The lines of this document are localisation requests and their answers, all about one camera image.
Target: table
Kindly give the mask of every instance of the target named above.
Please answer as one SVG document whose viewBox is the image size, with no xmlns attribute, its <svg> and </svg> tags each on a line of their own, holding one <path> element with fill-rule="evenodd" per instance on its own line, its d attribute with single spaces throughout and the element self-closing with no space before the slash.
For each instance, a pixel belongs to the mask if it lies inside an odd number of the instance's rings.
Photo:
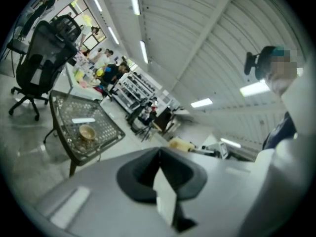
<svg viewBox="0 0 316 237">
<path fill-rule="evenodd" d="M 47 137 L 57 131 L 58 137 L 71 159 L 70 173 L 75 173 L 77 166 L 83 166 L 125 136 L 125 133 L 106 114 L 95 101 L 68 95 L 56 90 L 49 95 L 50 110 L 53 117 L 53 129 Z M 74 123 L 73 119 L 93 118 L 94 122 Z M 96 131 L 96 138 L 87 142 L 80 137 L 79 127 L 90 125 Z"/>
<path fill-rule="evenodd" d="M 70 90 L 68 94 L 92 100 L 103 100 L 103 96 L 99 91 L 95 90 L 94 88 L 83 88 L 82 86 L 80 86 L 80 84 L 75 79 L 73 68 L 74 67 L 71 64 L 66 63 L 66 74 L 70 84 Z"/>
</svg>

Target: mesh table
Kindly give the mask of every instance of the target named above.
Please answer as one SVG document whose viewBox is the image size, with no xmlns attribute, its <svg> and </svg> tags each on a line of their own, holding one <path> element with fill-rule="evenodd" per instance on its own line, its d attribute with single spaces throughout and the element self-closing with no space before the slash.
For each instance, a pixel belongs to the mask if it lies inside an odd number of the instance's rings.
<svg viewBox="0 0 316 237">
<path fill-rule="evenodd" d="M 44 143 L 49 134 L 56 130 L 71 159 L 69 176 L 74 174 L 76 166 L 91 161 L 125 136 L 96 101 L 53 90 L 49 96 L 49 103 L 53 129 L 46 135 Z M 95 121 L 73 122 L 73 119 L 84 118 L 93 118 Z M 81 138 L 79 127 L 83 124 L 90 125 L 96 131 L 95 140 L 86 141 Z"/>
</svg>

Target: metal mesh tabletop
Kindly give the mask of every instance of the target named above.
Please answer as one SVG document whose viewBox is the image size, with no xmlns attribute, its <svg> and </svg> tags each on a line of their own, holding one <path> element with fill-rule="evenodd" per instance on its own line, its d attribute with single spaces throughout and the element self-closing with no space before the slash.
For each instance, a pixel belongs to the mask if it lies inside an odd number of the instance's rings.
<svg viewBox="0 0 316 237">
<path fill-rule="evenodd" d="M 52 91 L 53 106 L 58 113 L 58 123 L 63 136 L 76 157 L 90 157 L 102 152 L 107 146 L 122 139 L 124 132 L 113 122 L 102 107 L 95 101 Z M 93 118 L 94 122 L 74 123 L 73 119 Z M 90 125 L 96 132 L 92 141 L 83 140 L 79 127 Z"/>
</svg>

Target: woman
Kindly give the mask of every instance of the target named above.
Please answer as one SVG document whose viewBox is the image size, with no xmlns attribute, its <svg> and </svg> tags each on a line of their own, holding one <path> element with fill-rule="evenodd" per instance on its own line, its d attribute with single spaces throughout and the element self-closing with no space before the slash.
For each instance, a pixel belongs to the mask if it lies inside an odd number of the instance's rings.
<svg viewBox="0 0 316 237">
<path fill-rule="evenodd" d="M 247 53 L 245 74 L 248 75 L 251 67 L 255 67 L 256 78 L 264 79 L 269 89 L 281 97 L 297 77 L 297 65 L 293 62 L 290 50 L 284 46 L 266 46 L 259 54 L 257 64 L 256 56 Z M 286 112 L 281 122 L 267 136 L 262 149 L 273 149 L 281 140 L 293 138 L 295 133 L 293 120 Z"/>
<path fill-rule="evenodd" d="M 83 29 L 81 30 L 81 37 L 79 37 L 79 49 L 82 47 L 82 44 L 90 33 L 92 34 L 98 34 L 100 28 L 94 27 L 94 26 L 83 26 Z"/>
<path fill-rule="evenodd" d="M 82 52 L 82 54 L 83 54 L 86 58 L 89 58 L 90 52 L 91 52 L 91 50 L 90 50 L 90 49 L 87 49 L 86 51 Z"/>
<path fill-rule="evenodd" d="M 44 11 L 52 8 L 55 4 L 56 1 L 59 0 L 43 0 L 43 4 L 40 5 L 36 11 L 31 15 L 31 17 L 28 19 L 28 21 L 25 23 L 22 33 L 21 33 L 21 37 L 22 38 L 26 38 L 27 34 L 29 33 L 30 29 L 32 28 L 34 22 L 37 20 L 37 18 L 39 18 Z"/>
</svg>

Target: chair base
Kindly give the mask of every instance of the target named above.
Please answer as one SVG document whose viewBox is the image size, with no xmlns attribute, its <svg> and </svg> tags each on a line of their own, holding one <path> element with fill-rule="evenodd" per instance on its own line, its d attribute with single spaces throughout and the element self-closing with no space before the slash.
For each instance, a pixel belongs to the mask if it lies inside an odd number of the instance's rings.
<svg viewBox="0 0 316 237">
<path fill-rule="evenodd" d="M 42 96 L 34 96 L 34 95 L 30 95 L 30 94 L 26 94 L 23 90 L 21 90 L 20 88 L 17 87 L 13 87 L 11 89 L 11 93 L 14 94 L 14 92 L 17 91 L 18 93 L 22 93 L 24 94 L 24 97 L 17 102 L 15 105 L 13 105 L 11 107 L 11 109 L 9 110 L 9 114 L 13 115 L 14 109 L 17 108 L 18 106 L 20 106 L 25 100 L 29 100 L 33 106 L 34 111 L 36 112 L 36 116 L 35 116 L 35 120 L 38 121 L 40 119 L 40 113 L 36 107 L 36 104 L 34 102 L 34 99 L 39 99 L 39 100 L 44 100 L 45 101 L 45 105 L 48 104 L 48 99 L 44 98 Z"/>
</svg>

